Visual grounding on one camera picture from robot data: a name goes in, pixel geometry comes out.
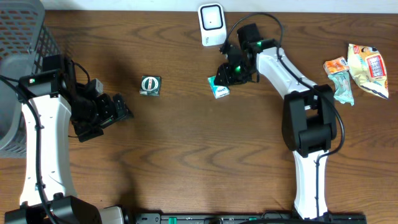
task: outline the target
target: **light blue wrapper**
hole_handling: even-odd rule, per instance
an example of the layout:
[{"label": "light blue wrapper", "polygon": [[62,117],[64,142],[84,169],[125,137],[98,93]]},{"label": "light blue wrapper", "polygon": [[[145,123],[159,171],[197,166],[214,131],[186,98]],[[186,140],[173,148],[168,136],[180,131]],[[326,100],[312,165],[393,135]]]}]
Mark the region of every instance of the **light blue wrapper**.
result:
[{"label": "light blue wrapper", "polygon": [[353,92],[351,91],[351,84],[349,83],[348,72],[338,72],[336,74],[328,75],[329,79],[335,83],[335,99],[340,103],[351,103],[354,105]]}]

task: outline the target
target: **blue and white packet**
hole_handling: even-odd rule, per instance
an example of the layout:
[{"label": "blue and white packet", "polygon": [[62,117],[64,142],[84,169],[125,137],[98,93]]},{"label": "blue and white packet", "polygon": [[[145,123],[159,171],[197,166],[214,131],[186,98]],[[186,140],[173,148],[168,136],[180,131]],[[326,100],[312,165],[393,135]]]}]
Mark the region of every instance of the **blue and white packet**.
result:
[{"label": "blue and white packet", "polygon": [[218,99],[218,98],[220,98],[220,97],[229,95],[229,89],[228,89],[228,87],[214,85],[214,79],[215,79],[215,78],[216,78],[215,76],[210,77],[210,78],[207,78],[207,80],[208,80],[208,82],[209,82],[209,84],[210,84],[211,90],[213,91],[214,97],[215,97],[216,99]]},{"label": "blue and white packet", "polygon": [[354,96],[349,82],[349,73],[347,71],[338,72],[328,75],[328,78],[335,83],[335,100],[338,100],[342,104],[351,103],[351,106],[354,106]]}]

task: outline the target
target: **brown wood surface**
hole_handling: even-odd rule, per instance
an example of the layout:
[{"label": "brown wood surface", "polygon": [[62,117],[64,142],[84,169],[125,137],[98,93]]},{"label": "brown wood surface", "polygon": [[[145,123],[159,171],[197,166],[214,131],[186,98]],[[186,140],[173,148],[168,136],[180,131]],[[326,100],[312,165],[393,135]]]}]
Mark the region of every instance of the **brown wood surface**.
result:
[{"label": "brown wood surface", "polygon": [[[228,27],[243,15],[227,13]],[[328,159],[326,201],[332,212],[363,212],[369,223],[397,223],[398,15],[276,16],[286,28],[289,59],[320,84],[333,86],[322,65],[346,57],[348,43],[380,50],[390,99],[351,81],[355,105],[336,103],[346,143]],[[207,77],[225,59],[218,47],[201,45],[197,13],[49,11],[45,22],[62,50],[99,78],[105,92],[121,92],[135,114],[105,129],[104,136],[70,140],[72,176],[82,200],[165,213],[292,208],[295,166],[281,135],[282,99],[263,77],[214,99]],[[268,18],[248,22],[257,22],[265,37],[279,35]],[[162,77],[160,97],[139,95],[143,75]],[[85,82],[81,71],[78,79]],[[19,207],[25,160],[0,159],[0,172],[3,222],[4,212]]]}]

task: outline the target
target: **gray plastic basket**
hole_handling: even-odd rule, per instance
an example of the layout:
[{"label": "gray plastic basket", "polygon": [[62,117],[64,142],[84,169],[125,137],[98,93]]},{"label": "gray plastic basket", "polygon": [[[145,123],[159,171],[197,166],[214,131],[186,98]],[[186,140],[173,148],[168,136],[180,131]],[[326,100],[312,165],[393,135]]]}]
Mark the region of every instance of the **gray plastic basket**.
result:
[{"label": "gray plastic basket", "polygon": [[[39,0],[0,0],[0,74],[18,79],[39,73],[43,57],[60,50],[44,26]],[[26,157],[25,121],[15,93],[0,82],[0,157]]]}]

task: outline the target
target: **candy wrapper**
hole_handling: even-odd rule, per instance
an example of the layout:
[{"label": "candy wrapper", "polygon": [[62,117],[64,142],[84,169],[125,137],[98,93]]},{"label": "candy wrapper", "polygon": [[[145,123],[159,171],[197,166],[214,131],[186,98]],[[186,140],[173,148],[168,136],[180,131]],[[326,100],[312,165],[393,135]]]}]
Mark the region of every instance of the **candy wrapper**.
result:
[{"label": "candy wrapper", "polygon": [[349,83],[349,66],[347,66],[344,57],[325,62],[323,68],[328,74],[328,78],[335,83],[335,100],[342,104],[351,103],[351,106],[353,106],[354,97]]},{"label": "candy wrapper", "polygon": [[386,65],[376,48],[350,44],[348,65],[351,76],[361,89],[388,99]]}]

